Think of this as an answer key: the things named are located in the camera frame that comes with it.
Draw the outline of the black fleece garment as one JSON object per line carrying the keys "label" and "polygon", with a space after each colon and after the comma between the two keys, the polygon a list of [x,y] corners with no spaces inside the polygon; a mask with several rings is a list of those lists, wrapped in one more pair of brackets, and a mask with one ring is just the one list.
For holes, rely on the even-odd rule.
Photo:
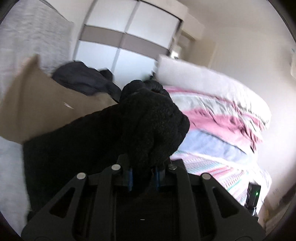
{"label": "black fleece garment", "polygon": [[133,80],[119,102],[23,144],[32,219],[75,175],[102,172],[120,155],[142,177],[167,160],[190,128],[188,117],[154,80]]}

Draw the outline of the pink striped patterned blanket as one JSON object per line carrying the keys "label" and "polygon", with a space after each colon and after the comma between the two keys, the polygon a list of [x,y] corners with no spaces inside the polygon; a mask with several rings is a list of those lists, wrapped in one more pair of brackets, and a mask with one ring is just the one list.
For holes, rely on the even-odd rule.
{"label": "pink striped patterned blanket", "polygon": [[259,184],[257,207],[262,207],[271,177],[255,153],[268,121],[267,104],[248,88],[240,93],[174,86],[166,90],[190,121],[172,159],[183,159],[191,174],[211,173],[240,204],[246,201],[248,184]]}

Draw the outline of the white quilted bed cover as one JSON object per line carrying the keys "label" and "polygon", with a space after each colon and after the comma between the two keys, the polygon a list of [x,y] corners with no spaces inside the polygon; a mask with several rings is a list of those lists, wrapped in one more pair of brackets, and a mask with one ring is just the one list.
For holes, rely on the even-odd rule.
{"label": "white quilted bed cover", "polygon": [[22,146],[1,138],[1,213],[21,234],[27,224],[29,199],[23,173]]}

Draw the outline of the olive brown garment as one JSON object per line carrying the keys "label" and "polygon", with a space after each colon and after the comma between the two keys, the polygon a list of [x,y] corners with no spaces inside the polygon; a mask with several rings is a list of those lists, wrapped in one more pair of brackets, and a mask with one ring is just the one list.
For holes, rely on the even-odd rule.
{"label": "olive brown garment", "polygon": [[86,96],[55,82],[29,58],[1,101],[1,137],[22,144],[116,102],[107,93]]}

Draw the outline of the dark navy garment pile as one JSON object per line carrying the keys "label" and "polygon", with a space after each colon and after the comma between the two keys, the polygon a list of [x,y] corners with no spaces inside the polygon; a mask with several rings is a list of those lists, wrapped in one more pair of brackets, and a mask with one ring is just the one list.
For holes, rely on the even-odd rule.
{"label": "dark navy garment pile", "polygon": [[96,70],[83,62],[73,61],[62,65],[52,74],[52,79],[60,85],[80,92],[86,96],[107,93],[119,102],[121,89],[114,83],[109,69]]}

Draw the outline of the white pillow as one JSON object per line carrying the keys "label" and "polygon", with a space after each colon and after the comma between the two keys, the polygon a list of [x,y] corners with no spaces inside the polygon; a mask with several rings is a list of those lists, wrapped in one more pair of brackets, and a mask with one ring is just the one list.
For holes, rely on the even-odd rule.
{"label": "white pillow", "polygon": [[253,112],[263,113],[268,110],[267,103],[241,82],[206,67],[175,60],[165,55],[158,58],[156,79],[163,85],[195,90],[232,100]]}

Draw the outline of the white sliding wardrobe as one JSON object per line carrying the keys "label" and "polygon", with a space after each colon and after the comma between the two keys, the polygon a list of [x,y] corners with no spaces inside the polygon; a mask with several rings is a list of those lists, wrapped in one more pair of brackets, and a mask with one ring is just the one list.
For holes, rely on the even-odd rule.
{"label": "white sliding wardrobe", "polygon": [[86,15],[74,60],[109,69],[115,83],[153,75],[157,59],[168,55],[182,20],[147,1],[95,1]]}

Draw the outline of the grey quilted headboard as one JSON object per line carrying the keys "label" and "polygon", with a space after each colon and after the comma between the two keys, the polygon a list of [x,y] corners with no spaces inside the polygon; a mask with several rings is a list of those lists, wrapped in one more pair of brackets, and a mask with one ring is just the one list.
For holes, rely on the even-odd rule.
{"label": "grey quilted headboard", "polygon": [[1,23],[1,95],[26,59],[38,54],[46,74],[70,59],[73,23],[46,1],[19,1]]}

